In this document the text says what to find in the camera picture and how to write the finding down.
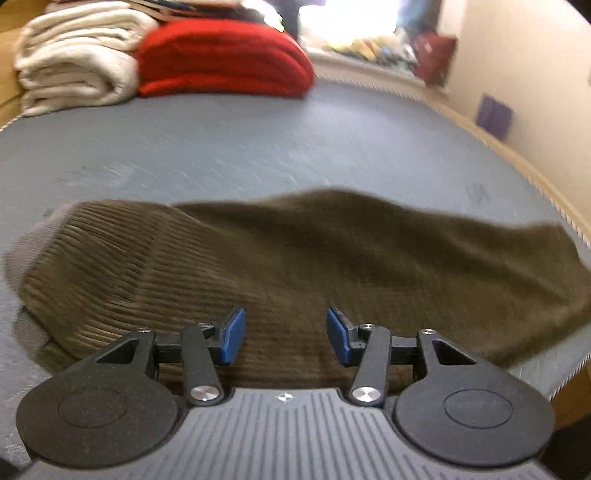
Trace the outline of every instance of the stack of towels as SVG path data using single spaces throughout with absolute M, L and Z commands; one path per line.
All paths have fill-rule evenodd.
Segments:
M 52 0 L 45 13 L 65 8 L 89 5 L 101 0 Z M 172 22 L 187 18 L 230 18 L 264 24 L 266 11 L 274 9 L 262 0 L 126 0 L 129 6 L 160 22 Z M 282 29 L 280 21 L 273 26 Z
M 235 20 L 183 20 L 150 32 L 136 58 L 142 96 L 248 93 L 302 97 L 314 68 L 288 34 Z
M 156 20 L 119 1 L 31 20 L 21 31 L 14 60 L 27 90 L 21 99 L 23 115 L 113 105 L 133 97 L 139 77 L 130 53 L 156 28 Z

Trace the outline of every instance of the white crosshair mark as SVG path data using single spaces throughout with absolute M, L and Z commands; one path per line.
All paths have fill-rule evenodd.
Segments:
M 277 400 L 282 401 L 283 403 L 288 403 L 293 400 L 295 397 L 289 392 L 280 393 L 275 397 Z

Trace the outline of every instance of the clutter on windowsill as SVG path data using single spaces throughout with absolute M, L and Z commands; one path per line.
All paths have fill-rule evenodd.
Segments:
M 347 44 L 308 45 L 310 58 L 335 61 L 375 73 L 388 73 L 417 85 L 444 86 L 457 39 L 426 32 L 410 40 L 404 29 L 390 35 L 356 38 Z

